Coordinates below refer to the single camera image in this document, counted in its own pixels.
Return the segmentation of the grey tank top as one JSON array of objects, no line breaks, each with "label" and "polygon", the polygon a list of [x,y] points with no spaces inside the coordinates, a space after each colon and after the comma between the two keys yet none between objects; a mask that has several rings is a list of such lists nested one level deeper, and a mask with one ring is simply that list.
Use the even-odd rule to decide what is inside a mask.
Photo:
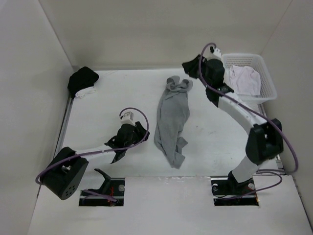
[{"label": "grey tank top", "polygon": [[188,142],[181,136],[190,117],[188,92],[193,82],[177,75],[166,81],[156,112],[154,143],[172,168],[179,169],[185,160],[183,148]]}]

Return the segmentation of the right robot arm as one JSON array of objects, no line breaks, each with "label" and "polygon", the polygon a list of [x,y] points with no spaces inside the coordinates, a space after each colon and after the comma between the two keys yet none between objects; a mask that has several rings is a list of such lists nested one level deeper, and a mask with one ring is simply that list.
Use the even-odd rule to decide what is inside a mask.
[{"label": "right robot arm", "polygon": [[234,90],[224,82],[225,69],[221,60],[198,55],[184,62],[182,67],[189,77],[202,81],[208,100],[229,114],[248,135],[246,155],[227,177],[228,190],[239,193],[264,162],[283,152],[281,122],[276,118],[266,120],[242,103]]}]

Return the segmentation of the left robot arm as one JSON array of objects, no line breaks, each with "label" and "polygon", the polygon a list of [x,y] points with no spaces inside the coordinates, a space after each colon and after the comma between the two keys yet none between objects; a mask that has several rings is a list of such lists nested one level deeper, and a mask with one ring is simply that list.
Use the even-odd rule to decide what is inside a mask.
[{"label": "left robot arm", "polygon": [[111,164],[121,160],[126,151],[149,138],[149,125],[144,128],[139,121],[134,125],[122,124],[117,134],[105,143],[109,149],[94,150],[91,152],[77,153],[70,147],[62,148],[50,164],[35,179],[39,185],[44,185],[61,200],[70,198],[77,190],[89,161],[86,156],[105,156],[114,152]]}]

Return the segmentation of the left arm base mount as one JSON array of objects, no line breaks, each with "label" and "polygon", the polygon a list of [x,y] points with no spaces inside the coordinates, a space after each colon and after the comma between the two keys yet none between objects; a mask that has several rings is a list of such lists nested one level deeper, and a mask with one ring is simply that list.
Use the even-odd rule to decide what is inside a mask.
[{"label": "left arm base mount", "polygon": [[84,189],[80,192],[80,207],[122,207],[124,206],[125,178],[112,178],[101,169],[95,172],[103,178],[98,188]]}]

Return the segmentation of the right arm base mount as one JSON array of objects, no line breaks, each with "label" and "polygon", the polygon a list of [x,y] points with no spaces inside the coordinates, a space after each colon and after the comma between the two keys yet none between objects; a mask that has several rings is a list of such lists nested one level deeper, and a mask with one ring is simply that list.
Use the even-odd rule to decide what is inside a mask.
[{"label": "right arm base mount", "polygon": [[259,206],[253,178],[237,183],[229,173],[227,178],[213,178],[211,191],[215,206]]}]

